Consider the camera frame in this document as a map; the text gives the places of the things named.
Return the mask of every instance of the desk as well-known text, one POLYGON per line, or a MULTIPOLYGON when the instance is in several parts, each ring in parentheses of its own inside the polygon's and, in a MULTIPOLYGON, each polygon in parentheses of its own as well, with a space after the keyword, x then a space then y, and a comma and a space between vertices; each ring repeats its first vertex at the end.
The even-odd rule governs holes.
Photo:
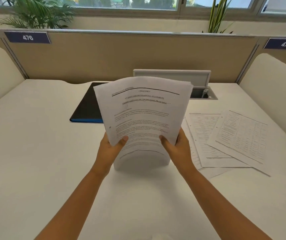
MULTIPOLYGON (((274 240, 286 239, 286 134, 235 83, 210 83, 218 100, 191 100, 189 111, 232 109, 269 123, 266 158, 272 177, 234 169, 212 184, 274 240)), ((71 123, 90 86, 25 80, 0 99, 0 239, 33 239, 94 163, 102 124, 71 123)), ((219 239, 171 162, 141 175, 103 181, 79 239, 219 239)))

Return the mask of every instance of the window frame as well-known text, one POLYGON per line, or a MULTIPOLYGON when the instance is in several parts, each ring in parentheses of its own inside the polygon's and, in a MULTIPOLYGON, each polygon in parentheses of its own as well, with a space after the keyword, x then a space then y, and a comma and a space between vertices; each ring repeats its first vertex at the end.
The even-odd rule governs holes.
MULTIPOLYGON (((261 13, 267 0, 252 0, 249 8, 229 8, 225 21, 261 21, 286 22, 286 14, 261 13)), ((176 10, 159 9, 126 9, 126 8, 97 8, 75 7, 76 16, 87 17, 118 17, 118 18, 153 18, 153 19, 187 19, 208 20, 210 7, 187 7, 187 0, 177 0, 176 10)), ((13 9, 0 6, 0 14, 10 14, 13 9)))

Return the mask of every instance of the number sign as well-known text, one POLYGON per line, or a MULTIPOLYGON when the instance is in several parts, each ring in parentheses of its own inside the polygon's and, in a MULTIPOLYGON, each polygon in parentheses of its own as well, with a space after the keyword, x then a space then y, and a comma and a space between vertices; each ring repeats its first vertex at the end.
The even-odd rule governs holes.
POLYGON ((264 49, 286 50, 286 39, 270 38, 266 43, 264 49))
POLYGON ((4 33, 11 43, 51 44, 46 32, 5 31, 4 33))

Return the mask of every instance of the black notebook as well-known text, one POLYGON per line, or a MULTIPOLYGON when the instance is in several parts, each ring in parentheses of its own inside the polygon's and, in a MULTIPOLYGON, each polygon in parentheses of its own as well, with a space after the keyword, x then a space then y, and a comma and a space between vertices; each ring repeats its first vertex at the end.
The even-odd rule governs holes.
POLYGON ((93 87, 106 82, 93 82, 70 118, 71 122, 103 123, 93 87))

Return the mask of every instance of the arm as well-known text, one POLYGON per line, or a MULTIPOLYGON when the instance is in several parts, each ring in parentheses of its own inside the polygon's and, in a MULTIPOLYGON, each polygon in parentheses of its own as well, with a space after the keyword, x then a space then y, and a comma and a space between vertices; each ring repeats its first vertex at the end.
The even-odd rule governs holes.
POLYGON ((227 201, 195 168, 191 159, 189 141, 182 128, 175 145, 169 143, 163 136, 160 136, 160 139, 221 239, 271 240, 268 235, 227 201))
POLYGON ((127 140, 125 136, 111 146, 105 133, 91 170, 35 240, 76 240, 79 237, 99 187, 127 140))

